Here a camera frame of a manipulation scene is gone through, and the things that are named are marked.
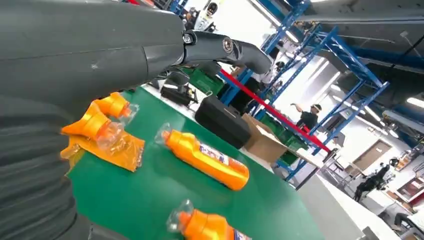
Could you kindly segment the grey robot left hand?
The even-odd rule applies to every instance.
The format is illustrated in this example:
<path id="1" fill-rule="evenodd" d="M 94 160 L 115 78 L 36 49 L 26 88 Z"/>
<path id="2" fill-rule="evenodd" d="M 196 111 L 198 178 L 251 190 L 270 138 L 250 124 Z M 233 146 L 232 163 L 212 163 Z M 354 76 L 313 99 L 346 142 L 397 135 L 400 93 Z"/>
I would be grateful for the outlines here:
<path id="1" fill-rule="evenodd" d="M 113 0 L 0 3 L 0 119 L 80 118 L 94 99 L 141 85 L 164 70 L 219 61 L 262 74 L 257 46 L 186 30 L 174 13 Z"/>

